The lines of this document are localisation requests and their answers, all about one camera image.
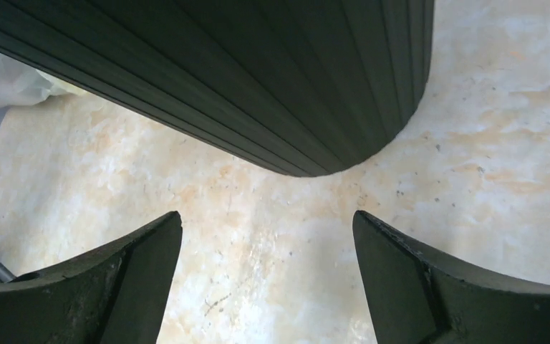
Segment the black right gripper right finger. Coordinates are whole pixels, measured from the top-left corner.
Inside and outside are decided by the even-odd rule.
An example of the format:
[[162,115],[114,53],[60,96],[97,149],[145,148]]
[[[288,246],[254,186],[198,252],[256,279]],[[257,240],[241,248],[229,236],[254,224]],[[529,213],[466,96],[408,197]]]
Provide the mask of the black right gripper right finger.
[[550,343],[550,285],[463,261],[366,211],[352,231],[379,343]]

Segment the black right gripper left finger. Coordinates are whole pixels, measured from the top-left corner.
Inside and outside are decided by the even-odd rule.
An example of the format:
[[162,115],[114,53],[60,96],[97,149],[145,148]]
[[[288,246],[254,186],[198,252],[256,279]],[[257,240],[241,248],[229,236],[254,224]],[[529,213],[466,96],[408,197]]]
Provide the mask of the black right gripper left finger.
[[0,343],[155,343],[180,254],[170,211],[100,247],[0,282]]

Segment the black ribbed trash bin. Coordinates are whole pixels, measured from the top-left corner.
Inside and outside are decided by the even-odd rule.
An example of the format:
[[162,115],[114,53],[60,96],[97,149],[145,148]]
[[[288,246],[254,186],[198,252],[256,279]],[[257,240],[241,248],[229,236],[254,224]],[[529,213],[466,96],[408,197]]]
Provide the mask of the black ribbed trash bin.
[[430,74],[433,1],[0,1],[0,53],[273,172],[382,150]]

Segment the large translucent yellowish trash bag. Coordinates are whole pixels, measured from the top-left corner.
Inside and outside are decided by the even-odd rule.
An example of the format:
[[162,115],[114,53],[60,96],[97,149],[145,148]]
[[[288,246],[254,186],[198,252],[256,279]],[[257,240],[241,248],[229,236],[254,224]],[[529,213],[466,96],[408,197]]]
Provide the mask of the large translucent yellowish trash bag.
[[0,53],[0,108],[32,106],[51,96],[87,91]]

